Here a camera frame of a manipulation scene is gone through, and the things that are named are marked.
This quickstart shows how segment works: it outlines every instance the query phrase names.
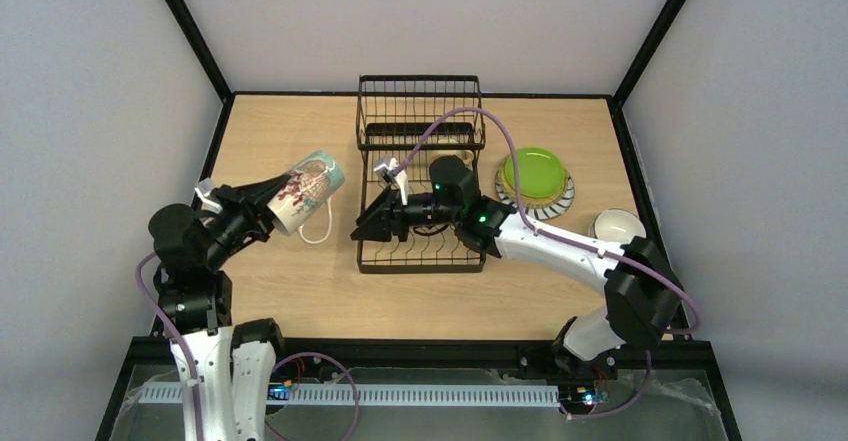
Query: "green plate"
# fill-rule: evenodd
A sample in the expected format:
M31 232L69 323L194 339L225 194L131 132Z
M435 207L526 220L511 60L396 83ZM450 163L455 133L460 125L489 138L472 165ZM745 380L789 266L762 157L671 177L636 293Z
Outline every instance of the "green plate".
M521 170L521 194L531 198L546 198L565 188L565 167L556 155L542 148L519 148L518 169ZM506 157L501 169L504 179L515 190L512 155Z

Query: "white wall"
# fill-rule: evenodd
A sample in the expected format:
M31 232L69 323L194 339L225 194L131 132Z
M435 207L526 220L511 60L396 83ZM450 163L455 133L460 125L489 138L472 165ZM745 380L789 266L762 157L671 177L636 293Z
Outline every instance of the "white wall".
M0 0L0 426L93 439L220 102L163 0Z
M689 0L625 106L745 439L848 431L846 13Z
M488 91L608 94L664 1L186 0L232 89L470 73Z

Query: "white bowl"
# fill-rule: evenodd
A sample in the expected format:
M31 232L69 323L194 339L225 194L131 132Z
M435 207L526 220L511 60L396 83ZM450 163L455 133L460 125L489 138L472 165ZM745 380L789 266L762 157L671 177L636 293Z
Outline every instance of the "white bowl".
M629 243L634 236L645 237L645 226L630 211L608 209L601 212L589 228L589 237L613 243Z

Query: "wooden table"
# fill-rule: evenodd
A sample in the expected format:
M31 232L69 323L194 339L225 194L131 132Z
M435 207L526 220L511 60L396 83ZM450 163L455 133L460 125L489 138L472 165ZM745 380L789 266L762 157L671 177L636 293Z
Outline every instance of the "wooden table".
M602 210L636 212L606 101L484 99L517 145L556 153L572 174L576 197L551 224L585 233ZM322 149L345 170L333 198L333 233L318 246L273 235L230 259L233 321L273 317L283 336L535 340L552 339L570 317L603 298L571 279L520 261L490 258L481 274L364 275L350 240L359 214L362 157L356 148L354 96L238 95L213 171L216 184L240 185L287 170ZM506 143L489 124L479 162L481 188L493 179ZM306 224L326 229L325 210Z

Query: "dish rack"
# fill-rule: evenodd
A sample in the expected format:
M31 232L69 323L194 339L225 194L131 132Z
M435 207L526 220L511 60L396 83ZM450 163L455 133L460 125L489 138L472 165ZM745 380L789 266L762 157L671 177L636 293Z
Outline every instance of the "dish rack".
M366 75L359 78L356 142L362 154L360 213L383 190L385 181L373 164L386 155L406 158L424 131L441 115L462 106L482 107L477 76ZM407 168L412 193L432 190L430 161L434 150L471 151L471 169L486 145L486 129L479 113L462 113L440 124ZM367 274L478 273L486 262L466 248L449 226L410 230L399 242L358 241L356 261Z

